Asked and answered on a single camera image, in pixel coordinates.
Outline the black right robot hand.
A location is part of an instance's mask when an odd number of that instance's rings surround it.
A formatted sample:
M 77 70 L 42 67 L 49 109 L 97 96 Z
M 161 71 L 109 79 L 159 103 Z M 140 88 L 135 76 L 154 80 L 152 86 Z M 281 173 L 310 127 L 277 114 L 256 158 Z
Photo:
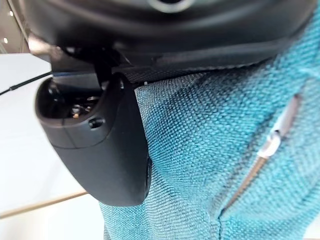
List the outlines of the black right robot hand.
M 152 178 L 136 92 L 185 77 L 243 83 L 316 17 L 316 0 L 19 0 L 28 48 L 50 63 L 35 113 L 98 201 L 137 206 Z

